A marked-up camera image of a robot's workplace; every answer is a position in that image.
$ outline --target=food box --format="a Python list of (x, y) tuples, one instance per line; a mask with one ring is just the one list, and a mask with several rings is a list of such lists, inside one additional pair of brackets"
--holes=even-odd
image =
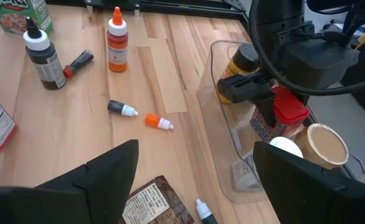
[(44, 0), (0, 0), (0, 25), (6, 32), (22, 35), (25, 17), (30, 16), (39, 29), (49, 32), (52, 21)]

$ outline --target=black dropper bottle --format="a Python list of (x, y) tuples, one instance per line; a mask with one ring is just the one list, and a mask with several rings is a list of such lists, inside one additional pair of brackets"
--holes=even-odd
[(27, 31), (23, 34), (26, 52), (36, 66), (44, 87), (49, 90), (62, 88), (66, 79), (54, 45), (30, 17), (26, 17), (26, 28)]

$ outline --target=red lid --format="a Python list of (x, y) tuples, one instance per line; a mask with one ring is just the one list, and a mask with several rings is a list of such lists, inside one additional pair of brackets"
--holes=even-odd
[(73, 76), (73, 71), (68, 67), (64, 68), (64, 75), (66, 78), (71, 78)]
[(276, 94), (274, 113), (281, 123), (290, 124), (308, 117), (308, 109), (286, 87), (278, 86), (272, 91)]

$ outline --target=orange dropper bottle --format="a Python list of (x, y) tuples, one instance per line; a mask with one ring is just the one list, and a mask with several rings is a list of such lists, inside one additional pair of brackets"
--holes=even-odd
[(115, 7), (113, 18), (108, 22), (107, 44), (109, 69), (114, 72), (127, 70), (127, 24), (119, 7)]
[(145, 124), (148, 126), (152, 126), (154, 128), (161, 129), (173, 129), (174, 126), (170, 123), (169, 120), (159, 117), (158, 115), (148, 113), (145, 117)]

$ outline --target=white cap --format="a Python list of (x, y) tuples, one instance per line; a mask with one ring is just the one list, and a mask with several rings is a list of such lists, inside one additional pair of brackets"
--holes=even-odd
[(124, 116), (137, 116), (138, 115), (138, 112), (128, 106), (128, 105), (124, 105), (123, 108), (121, 109), (121, 115), (124, 115)]
[(40, 30), (40, 32), (41, 37), (37, 39), (29, 37), (27, 31), (23, 34), (23, 39), (25, 40), (25, 44), (28, 49), (40, 51), (50, 47), (50, 40), (48, 39), (48, 35), (42, 30)]
[(158, 128), (169, 130), (169, 129), (173, 129), (174, 126), (170, 123), (170, 121), (168, 121), (164, 118), (161, 118), (159, 121), (159, 124), (158, 124)]
[(283, 149), (284, 151), (290, 152), (295, 156), (303, 158), (303, 153), (299, 146), (296, 145), (292, 140), (285, 137), (276, 137), (270, 141), (270, 145)]
[(212, 215), (212, 211), (210, 211), (209, 207), (201, 199), (196, 200), (196, 211), (201, 220)]
[(108, 22), (108, 30), (109, 33), (112, 35), (117, 35), (117, 36), (125, 35), (127, 33), (127, 23), (126, 21), (123, 20), (121, 25), (114, 25), (113, 19), (110, 19)]

